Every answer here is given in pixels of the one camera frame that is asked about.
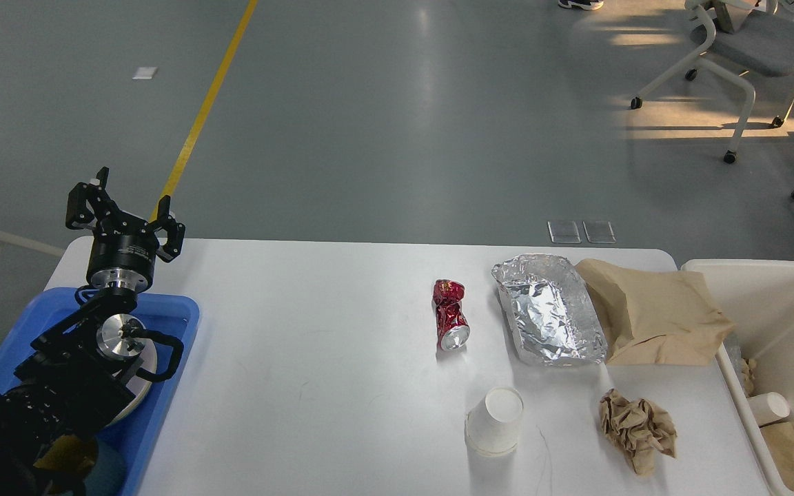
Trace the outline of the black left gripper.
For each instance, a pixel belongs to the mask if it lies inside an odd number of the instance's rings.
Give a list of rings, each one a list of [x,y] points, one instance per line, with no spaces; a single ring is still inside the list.
[[[121,210],[108,196],[108,167],[102,167],[95,178],[77,183],[68,194],[66,229],[92,232],[86,282],[94,289],[107,287],[127,289],[136,294],[152,286],[156,255],[170,263],[182,253],[185,224],[170,213],[172,198],[163,195],[156,216],[148,225],[137,225],[122,232]],[[163,230],[163,245],[157,233]]]

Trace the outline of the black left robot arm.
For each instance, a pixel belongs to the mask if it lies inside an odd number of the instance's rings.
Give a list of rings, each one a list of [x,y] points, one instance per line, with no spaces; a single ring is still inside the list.
[[[106,191],[108,173],[102,167],[73,187],[64,220],[92,232],[92,296],[32,341],[34,352],[14,370],[18,386],[0,393],[0,495],[44,495],[51,486],[84,495],[79,477],[39,468],[39,459],[64,435],[88,440],[107,427],[134,399],[132,378],[159,383],[179,370],[183,342],[132,312],[152,286],[155,261],[179,256],[185,225],[167,195],[154,220],[122,210]]]

